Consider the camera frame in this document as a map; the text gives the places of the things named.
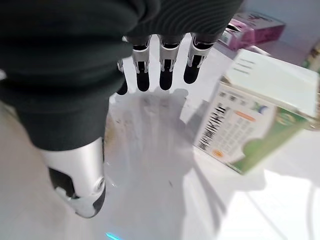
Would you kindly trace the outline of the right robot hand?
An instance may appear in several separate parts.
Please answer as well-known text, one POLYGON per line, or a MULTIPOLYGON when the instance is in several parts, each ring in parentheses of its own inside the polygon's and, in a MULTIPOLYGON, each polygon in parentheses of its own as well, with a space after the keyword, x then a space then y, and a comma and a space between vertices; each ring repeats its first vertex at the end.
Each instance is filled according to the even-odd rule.
POLYGON ((179 46, 192 36, 184 81, 196 81, 240 0, 3 0, 0 99, 13 107, 48 168, 55 192, 83 218, 102 208, 104 135, 113 94, 149 88, 152 35, 159 37, 159 85, 168 90, 179 46))

